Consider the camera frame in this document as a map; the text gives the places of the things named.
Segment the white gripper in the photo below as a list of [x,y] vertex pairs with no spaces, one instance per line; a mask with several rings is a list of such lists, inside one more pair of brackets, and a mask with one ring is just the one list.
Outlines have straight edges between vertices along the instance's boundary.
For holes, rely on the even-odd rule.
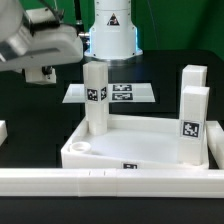
[[0,42],[0,72],[43,67],[50,75],[53,65],[77,63],[83,58],[83,45],[74,27],[61,25],[31,35],[26,28]]

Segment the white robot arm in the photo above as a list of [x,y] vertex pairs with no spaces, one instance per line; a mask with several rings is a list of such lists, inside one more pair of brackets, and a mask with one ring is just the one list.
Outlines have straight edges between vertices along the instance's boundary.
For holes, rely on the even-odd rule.
[[0,0],[0,72],[23,71],[32,82],[55,75],[54,67],[84,57],[128,60],[142,54],[130,0],[94,0],[95,22],[87,34],[65,23],[46,0],[26,10],[20,0]]

